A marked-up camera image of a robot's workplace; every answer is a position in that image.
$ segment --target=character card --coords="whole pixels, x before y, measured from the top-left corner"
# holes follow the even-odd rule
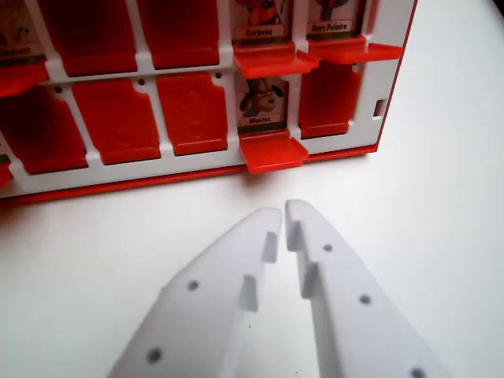
[[[39,37],[23,0],[0,0],[0,67],[44,59]]]
[[[356,36],[360,31],[362,0],[309,0],[307,39]]]
[[[233,45],[281,43],[291,38],[292,0],[229,0]]]
[[[266,132],[287,127],[288,83],[279,77],[245,79],[235,73],[238,133]]]

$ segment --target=red plastic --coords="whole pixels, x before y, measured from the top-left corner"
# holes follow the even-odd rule
[[[409,25],[408,30],[406,32],[404,46],[406,46],[408,38],[410,36],[411,24],[413,22],[413,17],[416,8],[417,8],[417,0],[415,0],[415,3],[413,5],[413,12],[411,13],[411,18],[409,19]],[[399,69],[401,67],[401,63],[402,59],[399,61],[398,70],[395,73],[394,83],[392,84],[391,96],[394,93],[395,83],[397,80]],[[376,142],[371,146],[355,147],[350,148],[348,150],[337,150],[337,151],[325,152],[322,154],[314,154],[308,157],[307,162],[325,161],[336,158],[348,158],[351,156],[359,156],[363,154],[371,154],[373,152],[376,152],[378,150],[378,145],[380,143],[381,133],[384,129],[384,123],[385,120],[387,119],[388,108],[390,106],[390,103],[391,102],[389,101],[387,109],[385,110],[384,121],[382,122],[382,126],[380,129],[380,137],[378,138],[378,142]],[[183,180],[196,180],[205,177],[214,177],[237,172],[243,172],[245,170],[246,170],[245,165],[235,165],[231,167],[206,169],[194,172],[182,172],[165,176],[146,177],[142,179],[120,181],[116,183],[102,183],[87,187],[72,187],[69,189],[62,189],[59,191],[48,191],[43,193],[33,193],[29,195],[19,195],[16,197],[0,198],[0,207],[27,205],[35,202],[53,201],[56,199],[71,198],[81,195],[93,195],[109,191],[121,191],[149,185],[160,185],[163,183],[175,183]]]
[[[0,187],[3,187],[13,178],[9,171],[9,164],[10,163],[0,164]]]
[[[138,0],[156,69],[219,64],[217,0]]]
[[[299,127],[303,138],[348,132],[357,106],[362,75],[351,65],[321,61],[303,75],[299,100]]]
[[[401,46],[388,46],[379,43],[370,43],[366,49],[365,37],[362,35],[355,38],[309,41],[310,54],[339,65],[399,59],[403,51],[404,48]]]
[[[210,74],[161,76],[157,90],[175,155],[228,148],[224,88]]]
[[[70,109],[45,87],[0,98],[0,131],[31,174],[87,167]]]
[[[78,83],[73,94],[105,164],[161,157],[149,95],[130,80]]]
[[[239,137],[239,148],[252,174],[299,167],[308,159],[308,150],[287,129],[256,132]]]
[[[124,0],[39,0],[39,5],[70,76],[136,71]]]
[[[247,79],[307,73],[319,59],[295,52],[292,41],[258,46],[235,46],[235,64]]]
[[[45,61],[0,69],[0,98],[18,95],[49,79]]]

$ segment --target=white table surface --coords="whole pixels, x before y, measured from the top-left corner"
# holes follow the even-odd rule
[[[0,211],[0,376],[102,377],[158,291],[262,206],[312,202],[456,377],[502,376],[504,26],[420,0],[376,154]],[[237,377],[318,376],[280,242]]]

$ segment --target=cartoon dog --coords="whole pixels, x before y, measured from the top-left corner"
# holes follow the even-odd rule
[[[272,112],[276,107],[276,97],[284,96],[280,88],[269,84],[266,79],[247,79],[246,82],[249,92],[239,104],[239,109],[245,117],[255,117],[259,112]]]
[[[278,25],[282,24],[275,0],[236,0],[241,6],[246,6],[249,11],[249,25]],[[284,11],[284,2],[280,13]]]

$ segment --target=red base edge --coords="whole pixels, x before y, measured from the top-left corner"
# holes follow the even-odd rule
[[[310,155],[306,162],[322,161],[334,158],[345,158],[354,155],[368,154],[376,152],[378,144],[373,146],[351,148],[349,150],[325,152],[322,154]],[[52,201],[54,199],[71,198],[83,195],[94,195],[107,191],[122,191],[135,187],[145,187],[159,185],[162,183],[176,183],[178,181],[196,180],[205,177],[228,175],[237,172],[245,172],[246,165],[236,165],[232,167],[206,169],[203,171],[175,173],[166,176],[146,177],[142,179],[120,181],[117,183],[100,183],[88,187],[71,187],[59,191],[47,191],[44,193],[34,193],[32,195],[18,195],[16,197],[0,198],[0,207],[27,205],[34,202]]]

